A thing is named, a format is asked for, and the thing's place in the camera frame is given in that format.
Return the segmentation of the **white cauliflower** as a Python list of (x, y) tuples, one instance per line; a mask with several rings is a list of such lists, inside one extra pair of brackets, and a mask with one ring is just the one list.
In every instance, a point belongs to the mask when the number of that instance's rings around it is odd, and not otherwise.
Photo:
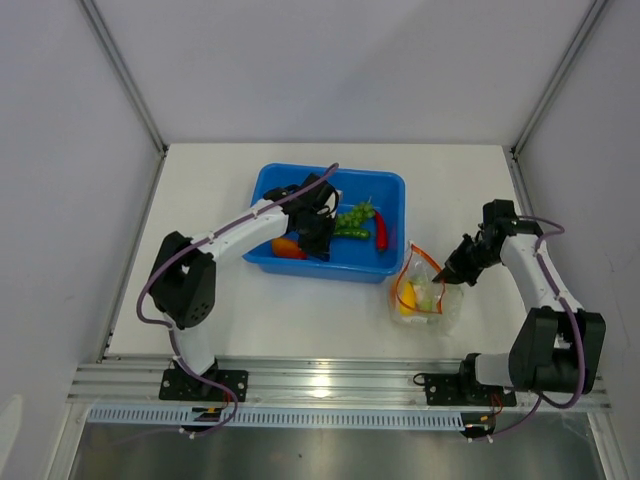
[(410, 279), (416, 296), (416, 309), (420, 312), (437, 312), (434, 284), (426, 275), (414, 275)]

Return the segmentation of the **orange red mango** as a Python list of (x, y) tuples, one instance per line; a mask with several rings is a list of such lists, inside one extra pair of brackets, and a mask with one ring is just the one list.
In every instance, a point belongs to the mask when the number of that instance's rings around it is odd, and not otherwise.
[(294, 260), (306, 260), (307, 254), (297, 242), (289, 238), (275, 238), (271, 241), (271, 250), (275, 257)]

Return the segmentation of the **clear zip top bag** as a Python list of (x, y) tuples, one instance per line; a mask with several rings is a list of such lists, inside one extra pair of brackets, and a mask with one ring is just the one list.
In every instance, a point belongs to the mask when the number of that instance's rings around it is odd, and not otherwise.
[(441, 266), (414, 242), (408, 244), (401, 270), (388, 286), (389, 315), (398, 325), (446, 336), (459, 321), (463, 290), (434, 282)]

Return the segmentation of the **yellow orange mango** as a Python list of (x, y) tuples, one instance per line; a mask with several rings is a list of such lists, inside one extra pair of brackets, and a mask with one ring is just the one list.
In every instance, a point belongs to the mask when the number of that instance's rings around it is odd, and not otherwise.
[(398, 294), (398, 310), (402, 316), (411, 316), (416, 311), (416, 296), (413, 285), (406, 281)]

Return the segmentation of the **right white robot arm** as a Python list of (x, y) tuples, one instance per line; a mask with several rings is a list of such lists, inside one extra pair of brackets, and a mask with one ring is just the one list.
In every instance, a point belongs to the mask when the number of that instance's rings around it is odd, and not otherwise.
[(485, 204), (476, 235), (463, 236), (433, 280), (473, 286), (484, 270), (502, 265), (526, 309), (508, 352), (471, 353), (461, 362), (456, 389), (468, 403), (479, 403), (499, 388), (533, 392), (555, 408), (569, 409), (593, 388), (605, 320), (568, 291), (546, 249), (551, 234), (540, 224), (517, 215), (510, 200)]

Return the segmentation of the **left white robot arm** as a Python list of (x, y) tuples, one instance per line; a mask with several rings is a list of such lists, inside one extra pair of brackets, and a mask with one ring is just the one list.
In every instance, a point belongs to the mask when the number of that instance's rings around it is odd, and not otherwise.
[(312, 173), (300, 185), (269, 190), (216, 230), (194, 236), (174, 231), (163, 239), (136, 314), (142, 322), (168, 330), (174, 360), (185, 372), (182, 388), (192, 398), (207, 399), (217, 387), (210, 370), (216, 354), (205, 330), (215, 305), (218, 268), (288, 233), (298, 236), (306, 255), (327, 261), (342, 197), (328, 182), (336, 168)]

